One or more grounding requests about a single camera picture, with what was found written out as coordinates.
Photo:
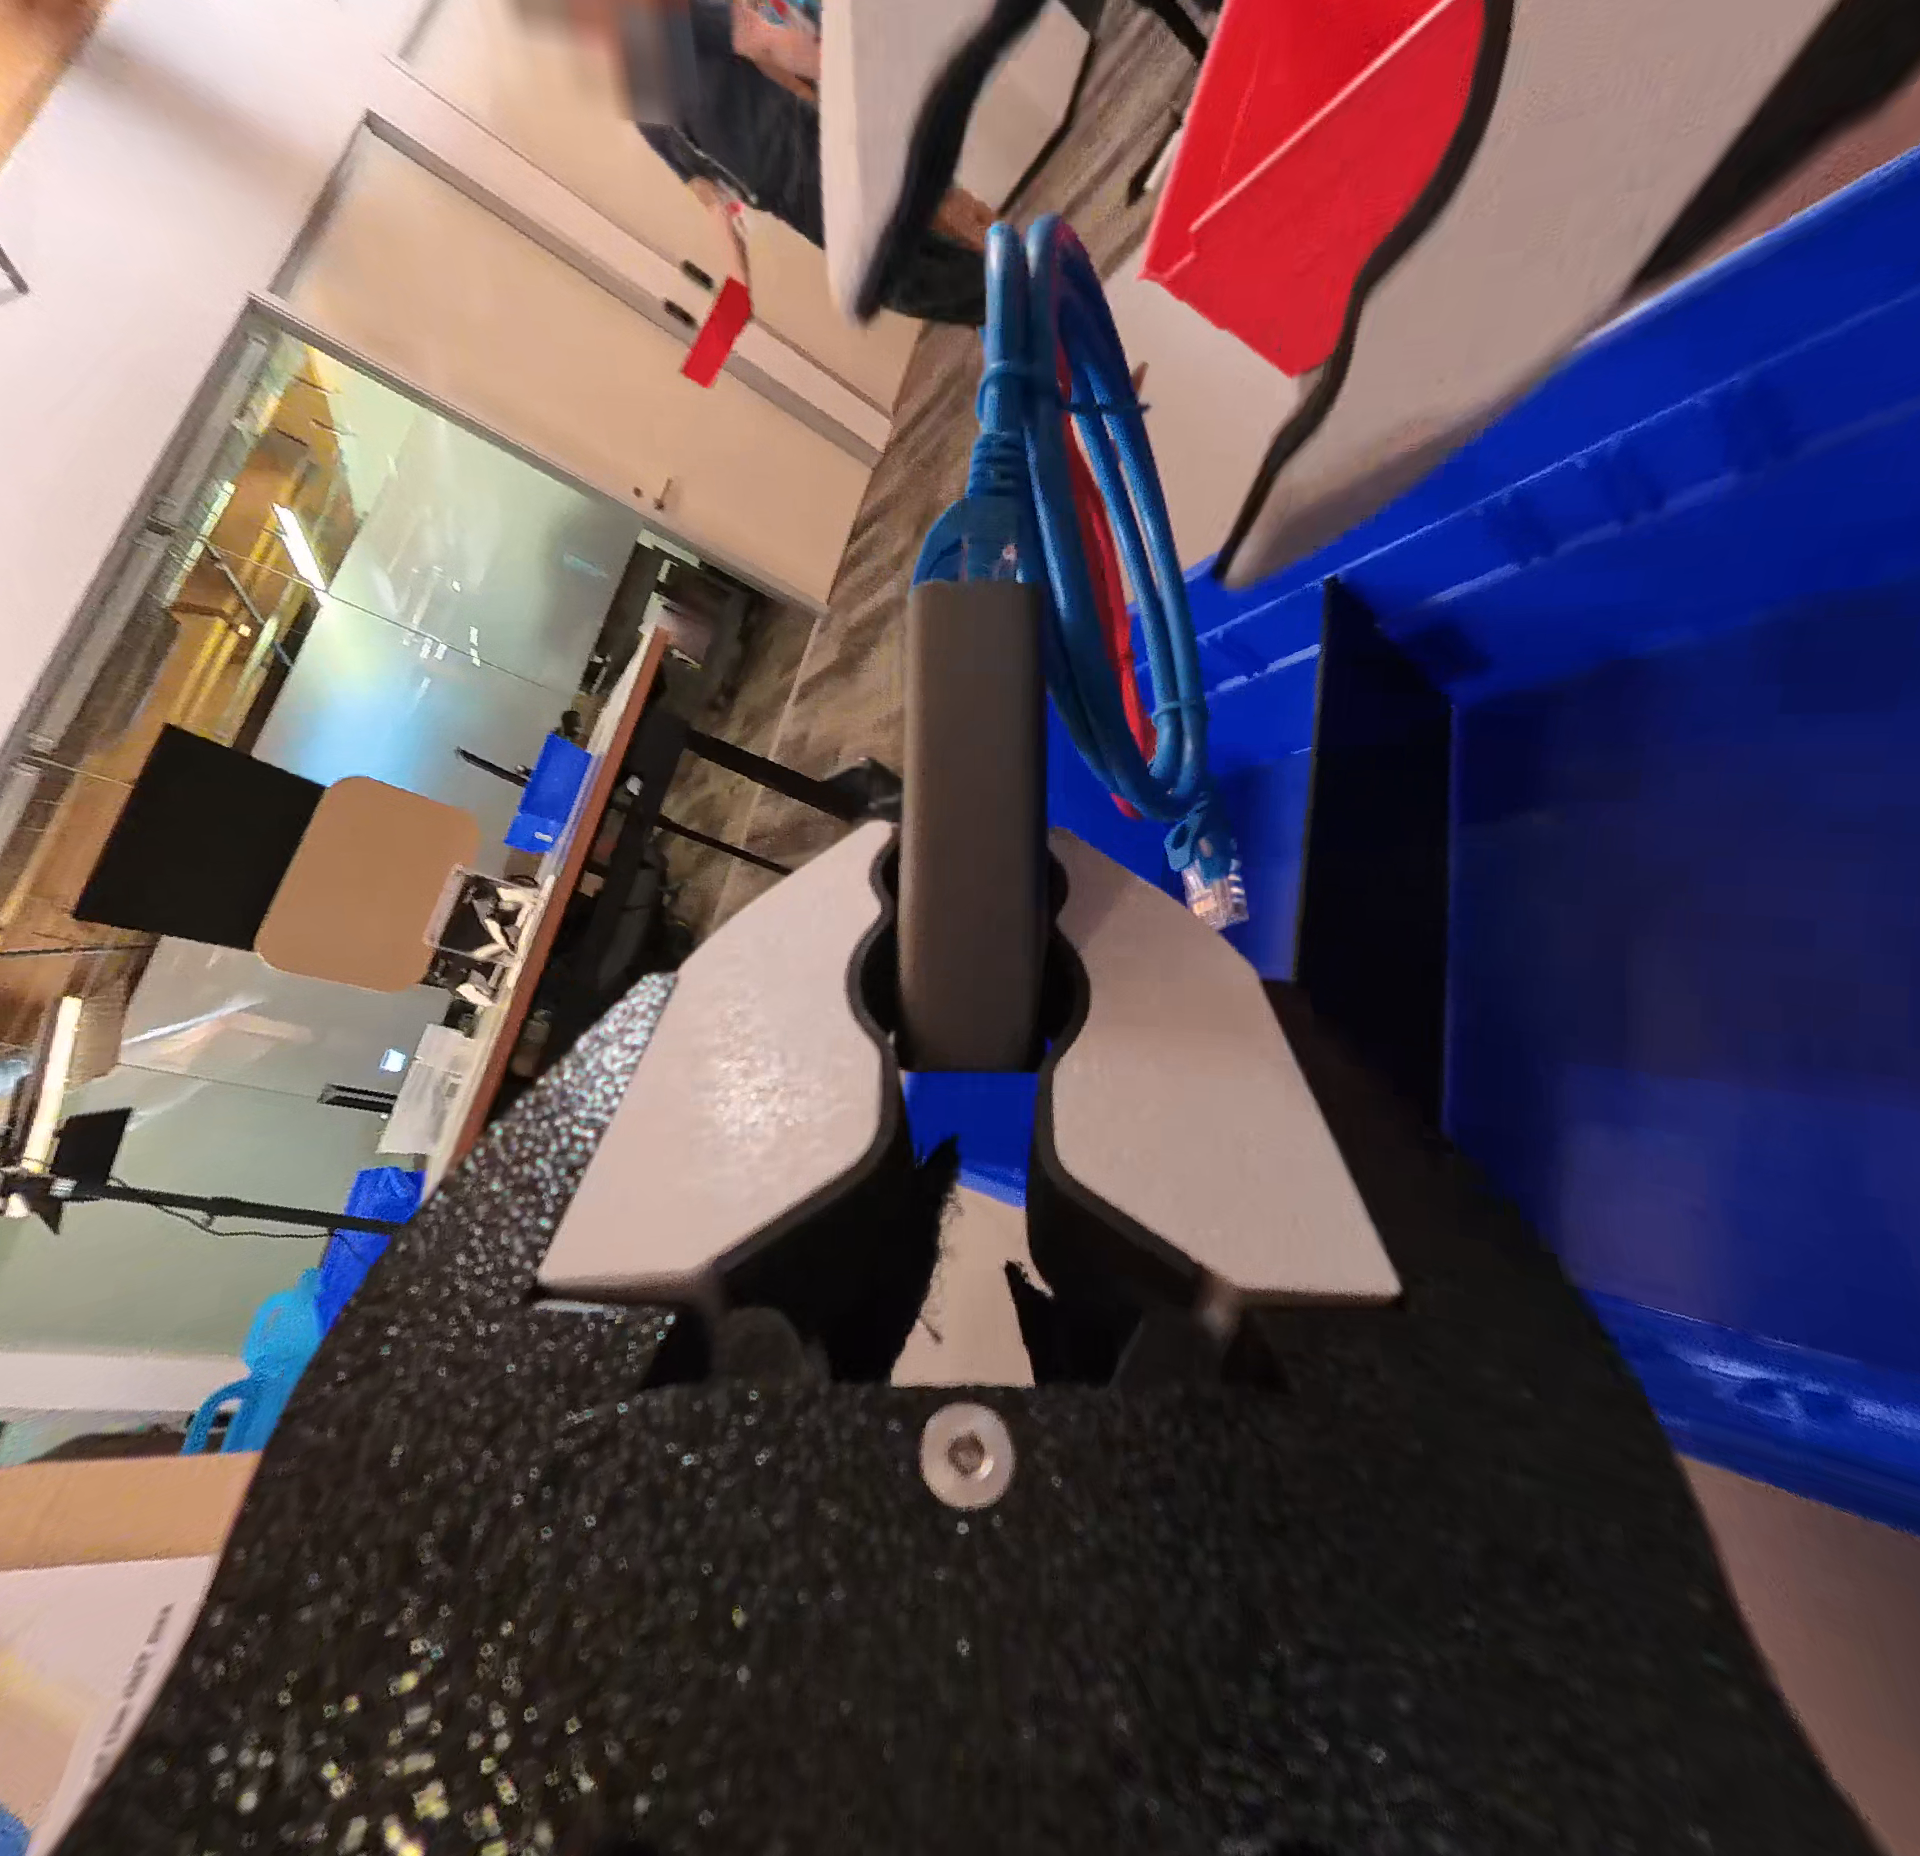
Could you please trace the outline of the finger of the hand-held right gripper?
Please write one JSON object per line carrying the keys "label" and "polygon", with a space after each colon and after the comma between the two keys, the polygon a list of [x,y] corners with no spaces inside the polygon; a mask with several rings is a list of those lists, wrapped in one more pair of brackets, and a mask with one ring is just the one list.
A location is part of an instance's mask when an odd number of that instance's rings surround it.
{"label": "finger of the hand-held right gripper", "polygon": [[829,288],[872,318],[951,190],[1004,205],[1066,126],[1094,18],[1066,0],[822,0]]}
{"label": "finger of the hand-held right gripper", "polygon": [[1363,263],[1215,580],[1399,499],[1588,337],[1916,149],[1917,0],[1487,0],[1445,157]]}

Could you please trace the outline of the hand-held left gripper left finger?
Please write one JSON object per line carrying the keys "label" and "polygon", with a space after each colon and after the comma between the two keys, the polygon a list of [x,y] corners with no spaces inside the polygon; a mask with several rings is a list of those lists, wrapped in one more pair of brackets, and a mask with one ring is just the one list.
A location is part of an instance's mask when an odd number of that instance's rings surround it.
{"label": "hand-held left gripper left finger", "polygon": [[957,1184],[890,1032],[897,833],[863,822],[682,964],[538,1267],[538,1296],[779,1317],[835,1381],[888,1381]]}

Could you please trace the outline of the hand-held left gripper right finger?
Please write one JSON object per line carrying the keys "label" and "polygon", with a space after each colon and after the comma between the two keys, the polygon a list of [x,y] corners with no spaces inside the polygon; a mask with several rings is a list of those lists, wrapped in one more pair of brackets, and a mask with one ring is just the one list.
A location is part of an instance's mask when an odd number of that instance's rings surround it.
{"label": "hand-held left gripper right finger", "polygon": [[1036,1070],[1033,1383],[1278,1383],[1267,1326],[1382,1315],[1402,1280],[1262,979],[1089,842],[1046,840],[1057,1032]]}

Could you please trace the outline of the red plastic bin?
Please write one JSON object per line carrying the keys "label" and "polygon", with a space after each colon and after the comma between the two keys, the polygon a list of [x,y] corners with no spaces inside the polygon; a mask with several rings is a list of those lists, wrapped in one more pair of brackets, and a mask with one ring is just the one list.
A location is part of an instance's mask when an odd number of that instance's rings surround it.
{"label": "red plastic bin", "polygon": [[1142,255],[1291,381],[1464,118],[1487,0],[1224,0]]}

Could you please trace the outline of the black network adapter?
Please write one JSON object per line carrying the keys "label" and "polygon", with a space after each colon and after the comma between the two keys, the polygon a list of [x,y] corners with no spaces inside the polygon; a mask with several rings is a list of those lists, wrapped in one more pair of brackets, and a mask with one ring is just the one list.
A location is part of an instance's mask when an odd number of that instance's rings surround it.
{"label": "black network adapter", "polygon": [[904,737],[900,1052],[916,1072],[1024,1072],[1046,933],[1033,590],[1004,580],[909,590]]}

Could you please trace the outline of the blue plastic bin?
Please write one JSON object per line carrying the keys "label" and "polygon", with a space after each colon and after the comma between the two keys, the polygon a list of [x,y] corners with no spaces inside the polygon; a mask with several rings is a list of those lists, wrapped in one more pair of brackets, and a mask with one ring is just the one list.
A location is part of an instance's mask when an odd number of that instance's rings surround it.
{"label": "blue plastic bin", "polygon": [[1188,577],[1294,981],[1320,590],[1453,709],[1445,1132],[1684,1456],[1916,1532],[1916,150],[1335,547]]}

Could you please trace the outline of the long wooden table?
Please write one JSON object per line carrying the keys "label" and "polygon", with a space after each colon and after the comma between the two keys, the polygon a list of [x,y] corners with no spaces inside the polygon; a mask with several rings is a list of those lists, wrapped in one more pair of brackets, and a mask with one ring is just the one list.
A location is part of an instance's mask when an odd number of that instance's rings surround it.
{"label": "long wooden table", "polygon": [[658,831],[746,864],[770,867],[770,859],[665,819],[665,793],[685,758],[716,766],[835,822],[898,819],[898,777],[871,758],[816,781],[695,730],[661,697],[658,675],[671,651],[661,627],[639,636],[633,661],[592,731],[580,796],[559,837],[555,864],[538,876],[528,928],[502,990],[476,1025],[468,1075],[423,1168],[425,1193],[436,1192],[491,1126],[534,1012],[548,1014],[538,1057],[546,1070],[608,1010],[603,990],[620,907]]}

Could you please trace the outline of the red hanging tag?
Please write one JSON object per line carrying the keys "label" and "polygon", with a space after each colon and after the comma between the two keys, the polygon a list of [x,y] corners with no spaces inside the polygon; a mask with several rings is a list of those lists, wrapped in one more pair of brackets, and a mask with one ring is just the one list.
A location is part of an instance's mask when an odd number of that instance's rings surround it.
{"label": "red hanging tag", "polygon": [[710,388],[726,368],[740,334],[748,330],[751,321],[752,297],[748,285],[738,276],[726,276],[685,352],[685,381],[699,390]]}

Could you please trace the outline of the black bin divider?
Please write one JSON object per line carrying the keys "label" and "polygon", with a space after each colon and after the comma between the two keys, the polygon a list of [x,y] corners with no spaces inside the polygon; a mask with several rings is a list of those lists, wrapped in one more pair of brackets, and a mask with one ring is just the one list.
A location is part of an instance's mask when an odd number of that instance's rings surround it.
{"label": "black bin divider", "polygon": [[1453,709],[1337,577],[1320,590],[1294,981],[1445,1122]]}

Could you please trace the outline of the small blue storage bin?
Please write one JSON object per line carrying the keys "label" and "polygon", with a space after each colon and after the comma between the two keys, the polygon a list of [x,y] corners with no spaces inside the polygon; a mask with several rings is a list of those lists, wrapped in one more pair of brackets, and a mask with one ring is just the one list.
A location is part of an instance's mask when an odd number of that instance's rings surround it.
{"label": "small blue storage bin", "polygon": [[579,742],[559,733],[546,737],[506,830],[508,852],[546,855],[562,840],[584,792],[589,766],[592,758]]}

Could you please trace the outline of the tan rounded board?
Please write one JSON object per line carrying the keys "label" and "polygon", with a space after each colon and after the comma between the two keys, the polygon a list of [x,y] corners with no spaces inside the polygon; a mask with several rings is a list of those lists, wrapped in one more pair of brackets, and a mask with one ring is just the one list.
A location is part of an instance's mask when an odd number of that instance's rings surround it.
{"label": "tan rounded board", "polygon": [[275,972],[371,995],[419,986],[449,889],[474,864],[474,814],[349,777],[323,790],[253,952]]}

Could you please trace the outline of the black square board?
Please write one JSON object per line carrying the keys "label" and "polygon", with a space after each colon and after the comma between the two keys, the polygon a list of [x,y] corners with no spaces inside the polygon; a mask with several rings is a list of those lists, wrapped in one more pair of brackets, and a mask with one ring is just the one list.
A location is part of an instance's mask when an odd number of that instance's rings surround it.
{"label": "black square board", "polygon": [[71,907],[73,922],[251,950],[323,792],[162,725]]}

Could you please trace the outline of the black tripod stand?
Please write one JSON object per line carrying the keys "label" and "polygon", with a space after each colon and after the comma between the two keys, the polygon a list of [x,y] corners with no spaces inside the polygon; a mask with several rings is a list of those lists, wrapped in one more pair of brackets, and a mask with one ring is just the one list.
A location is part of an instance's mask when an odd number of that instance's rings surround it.
{"label": "black tripod stand", "polygon": [[64,1215],[84,1204],[120,1204],[154,1211],[202,1233],[220,1224],[251,1224],[298,1233],[396,1236],[403,1218],[313,1211],[280,1202],[257,1202],[220,1193],[151,1192],[114,1173],[129,1128],[128,1110],[94,1111],[62,1122],[43,1161],[17,1154],[3,1162],[2,1213],[8,1221],[37,1221],[59,1236]]}

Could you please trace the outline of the white cardboard box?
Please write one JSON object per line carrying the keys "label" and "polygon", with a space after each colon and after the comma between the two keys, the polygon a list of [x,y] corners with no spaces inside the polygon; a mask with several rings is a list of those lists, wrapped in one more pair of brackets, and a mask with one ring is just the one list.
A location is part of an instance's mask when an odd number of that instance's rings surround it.
{"label": "white cardboard box", "polygon": [[201,1614],[257,1456],[2,1475],[2,1849],[53,1851]]}

